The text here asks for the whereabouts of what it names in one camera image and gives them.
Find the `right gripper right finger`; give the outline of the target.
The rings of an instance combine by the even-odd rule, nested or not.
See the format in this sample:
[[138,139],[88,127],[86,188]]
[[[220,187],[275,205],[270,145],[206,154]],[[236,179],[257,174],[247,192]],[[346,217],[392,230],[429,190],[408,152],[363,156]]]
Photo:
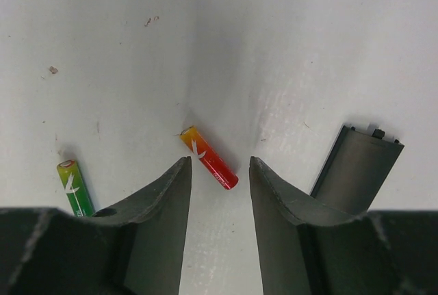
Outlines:
[[251,157],[250,196],[264,294],[367,294],[353,235],[365,214],[325,205]]

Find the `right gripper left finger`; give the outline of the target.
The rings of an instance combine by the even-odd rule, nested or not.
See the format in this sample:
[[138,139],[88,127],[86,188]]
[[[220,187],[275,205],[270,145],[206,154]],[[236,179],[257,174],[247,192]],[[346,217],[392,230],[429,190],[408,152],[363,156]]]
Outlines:
[[115,281],[126,294],[178,294],[192,189],[192,160],[99,210],[92,221],[121,231]]

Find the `green AAA battery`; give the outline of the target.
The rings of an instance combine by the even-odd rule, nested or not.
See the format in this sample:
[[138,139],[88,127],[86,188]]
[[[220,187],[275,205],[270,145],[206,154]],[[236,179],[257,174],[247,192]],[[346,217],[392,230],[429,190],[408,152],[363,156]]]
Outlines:
[[94,206],[77,162],[69,159],[58,164],[57,173],[74,215],[77,217],[92,216],[95,213]]

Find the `black battery cover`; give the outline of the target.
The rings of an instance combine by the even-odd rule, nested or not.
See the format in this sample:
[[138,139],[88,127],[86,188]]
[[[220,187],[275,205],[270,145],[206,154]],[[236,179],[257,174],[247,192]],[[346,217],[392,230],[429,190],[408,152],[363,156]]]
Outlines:
[[350,215],[367,211],[403,149],[382,129],[368,134],[342,126],[310,196]]

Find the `red AAA battery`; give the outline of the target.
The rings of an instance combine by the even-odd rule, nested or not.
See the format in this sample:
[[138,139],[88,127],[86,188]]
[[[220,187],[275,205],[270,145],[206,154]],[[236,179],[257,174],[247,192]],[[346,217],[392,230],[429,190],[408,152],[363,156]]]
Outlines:
[[184,129],[179,137],[224,189],[231,190],[237,185],[238,176],[204,139],[195,126]]

